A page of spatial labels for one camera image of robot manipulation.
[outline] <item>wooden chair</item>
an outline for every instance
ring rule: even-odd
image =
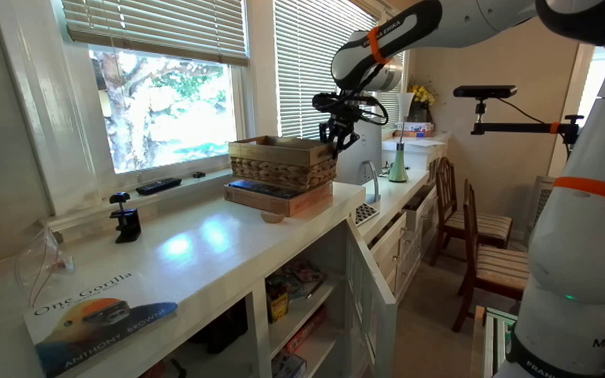
[[[465,276],[458,295],[461,295],[461,304],[458,310],[456,322],[451,325],[458,333],[471,312],[474,289],[496,293],[521,300],[528,278],[527,255],[516,251],[502,251],[494,246],[480,246],[476,234],[476,210],[473,185],[463,183],[463,236],[465,236]]]
[[[434,173],[434,191],[437,191],[437,242],[431,257],[431,266],[438,259],[438,255],[447,248],[449,238],[463,238],[463,213],[456,206],[456,183],[454,183],[454,166],[447,157],[441,157]],[[502,215],[478,215],[478,242],[509,248],[512,219]]]

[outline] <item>window sill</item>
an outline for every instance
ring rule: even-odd
[[[145,228],[147,221],[160,215],[184,210],[220,195],[222,185],[226,185],[231,179],[231,171],[210,173],[204,179],[183,179],[178,188],[154,195],[129,194],[131,197],[124,205],[124,208],[137,208]],[[117,210],[117,205],[104,203],[90,210],[48,219],[44,228],[51,229],[61,245],[106,232],[113,234],[116,219],[108,219],[113,210]]]

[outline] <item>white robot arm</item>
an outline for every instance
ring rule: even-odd
[[[334,123],[337,105],[351,103],[361,91],[394,87],[392,71],[384,70],[390,56],[417,47],[469,47],[536,14],[555,33],[605,47],[605,0],[421,0],[380,28],[352,33],[335,52],[330,71],[339,95],[330,105],[319,105],[332,114],[330,125],[321,128],[321,138],[332,141],[352,132],[351,119]],[[564,175],[555,180],[555,191],[536,226],[528,272],[510,364],[497,377],[600,377],[605,365],[605,85]]]

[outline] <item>camera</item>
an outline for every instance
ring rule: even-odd
[[[484,101],[484,99],[509,99],[514,92],[516,91],[510,85],[502,85],[502,87],[458,87],[454,91],[454,98],[474,98],[476,101]]]

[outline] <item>floor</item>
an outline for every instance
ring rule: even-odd
[[[421,261],[398,304],[394,378],[465,378],[471,368],[473,320],[454,335],[451,322],[460,308],[456,290],[461,281],[460,259]],[[474,293],[474,304],[509,312],[514,300]]]

